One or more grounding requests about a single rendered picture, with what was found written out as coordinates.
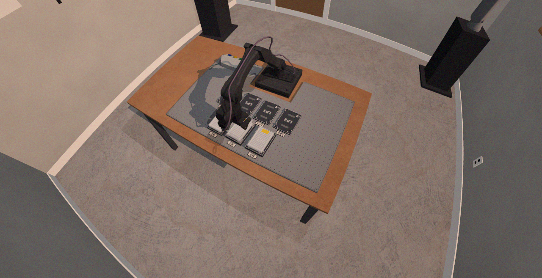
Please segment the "beige button panel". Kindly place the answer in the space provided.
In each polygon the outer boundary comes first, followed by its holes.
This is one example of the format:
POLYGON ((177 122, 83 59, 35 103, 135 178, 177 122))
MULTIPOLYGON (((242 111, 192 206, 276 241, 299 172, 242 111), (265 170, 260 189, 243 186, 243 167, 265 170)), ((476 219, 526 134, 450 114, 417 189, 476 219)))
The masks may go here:
MULTIPOLYGON (((231 54, 226 54, 226 55, 222 55, 221 62, 219 62, 219 63, 221 63, 222 67, 230 69, 232 71, 235 71, 236 68, 238 67, 240 61, 241 61, 241 58, 238 58, 238 57, 233 56, 231 54)), ((219 63, 217 63, 217 64, 219 64, 219 63)), ((215 65, 217 65, 217 64, 215 64, 215 65)), ((214 66, 212 66, 211 68, 213 68, 214 66)), ((210 70, 211 70, 211 68, 210 68, 210 70)))

